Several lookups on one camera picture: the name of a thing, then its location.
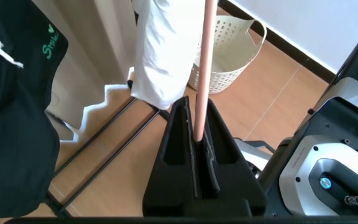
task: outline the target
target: white basket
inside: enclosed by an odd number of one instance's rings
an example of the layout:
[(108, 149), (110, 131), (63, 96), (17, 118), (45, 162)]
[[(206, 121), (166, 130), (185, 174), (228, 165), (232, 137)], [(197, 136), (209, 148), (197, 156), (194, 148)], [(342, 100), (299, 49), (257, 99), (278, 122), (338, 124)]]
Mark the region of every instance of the white basket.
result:
[[(219, 93), (226, 89), (259, 53), (266, 39), (266, 27), (261, 23), (264, 36), (260, 43), (255, 45), (248, 33), (249, 27), (254, 22), (255, 20), (245, 21), (232, 16), (216, 17), (209, 93)], [(198, 54), (188, 82), (195, 90), (198, 88), (200, 74), (200, 52), (201, 41), (198, 44)]]

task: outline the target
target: copper pole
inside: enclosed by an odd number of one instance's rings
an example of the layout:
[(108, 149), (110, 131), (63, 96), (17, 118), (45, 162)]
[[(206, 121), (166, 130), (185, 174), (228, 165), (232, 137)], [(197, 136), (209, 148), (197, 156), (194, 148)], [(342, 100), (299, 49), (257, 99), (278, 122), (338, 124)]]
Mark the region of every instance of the copper pole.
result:
[(200, 57), (200, 80), (198, 84), (196, 118), (193, 131), (195, 142), (200, 142), (203, 139), (204, 134), (217, 7), (218, 0), (205, 0), (203, 38), (201, 42)]

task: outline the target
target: beige curtain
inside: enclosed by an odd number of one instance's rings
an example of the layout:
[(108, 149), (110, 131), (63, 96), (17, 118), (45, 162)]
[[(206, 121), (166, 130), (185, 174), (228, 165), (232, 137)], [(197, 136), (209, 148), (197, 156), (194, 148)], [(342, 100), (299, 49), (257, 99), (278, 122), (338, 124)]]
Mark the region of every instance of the beige curtain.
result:
[(136, 31), (131, 0), (33, 2), (69, 42), (47, 109), (79, 129), (84, 107), (103, 102), (104, 86), (125, 83), (134, 64)]

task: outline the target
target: tiled floor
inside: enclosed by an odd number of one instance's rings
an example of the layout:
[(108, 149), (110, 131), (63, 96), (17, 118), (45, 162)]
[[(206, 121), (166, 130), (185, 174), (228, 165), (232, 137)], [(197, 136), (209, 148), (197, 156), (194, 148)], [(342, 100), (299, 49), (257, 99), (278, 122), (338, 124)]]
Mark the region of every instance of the tiled floor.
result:
[[(327, 84), (269, 42), (259, 56), (214, 101), (231, 134), (241, 139), (261, 139), (278, 146), (292, 136), (307, 110)], [(186, 89), (194, 112), (196, 92)], [(129, 99), (128, 90), (111, 90), (107, 105), (87, 115), (78, 142), (63, 142), (57, 167), (67, 160)], [(152, 113), (141, 101), (120, 118), (54, 178), (50, 191), (64, 202)], [(142, 197), (154, 164), (166, 121), (156, 117), (127, 148), (68, 207), (73, 216), (141, 216)], [(41, 205), (32, 215), (51, 216)]]

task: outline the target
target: tile grout line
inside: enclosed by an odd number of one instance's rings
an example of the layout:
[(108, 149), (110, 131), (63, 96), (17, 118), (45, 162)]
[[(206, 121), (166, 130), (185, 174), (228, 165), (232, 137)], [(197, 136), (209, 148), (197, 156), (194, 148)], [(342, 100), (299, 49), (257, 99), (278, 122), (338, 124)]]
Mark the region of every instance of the tile grout line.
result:
[[(60, 194), (60, 196), (62, 196), (63, 198), (65, 197), (65, 195), (63, 195), (63, 193), (56, 187), (55, 184), (53, 184), (52, 182), (50, 183), (50, 185), (52, 187), (54, 187), (54, 189)], [(82, 215), (78, 212), (78, 210), (74, 207), (73, 204), (70, 204), (70, 207), (72, 207), (74, 209), (74, 211), (80, 216), (82, 217)]]
[(287, 81), (287, 83), (283, 86), (283, 88), (280, 90), (280, 92), (277, 94), (277, 96), (274, 98), (274, 100), (272, 101), (272, 103), (268, 106), (268, 108), (265, 110), (265, 112), (263, 113), (263, 115), (259, 118), (258, 122), (256, 122), (256, 124), (254, 125), (254, 127), (249, 131), (247, 137), (243, 140), (246, 141), (248, 139), (248, 137), (251, 135), (251, 133), (254, 131), (254, 129), (258, 126), (258, 124), (260, 123), (260, 121), (264, 118), (264, 116), (267, 114), (267, 112), (269, 111), (269, 109), (273, 106), (273, 104), (276, 102), (276, 100), (278, 99), (278, 97), (281, 95), (281, 93), (284, 91), (284, 89), (287, 87), (287, 85), (290, 83), (290, 81), (292, 80), (292, 78), (295, 76), (295, 74), (300, 70), (301, 65), (299, 65), (299, 67), (295, 70), (295, 72), (292, 74), (291, 78)]

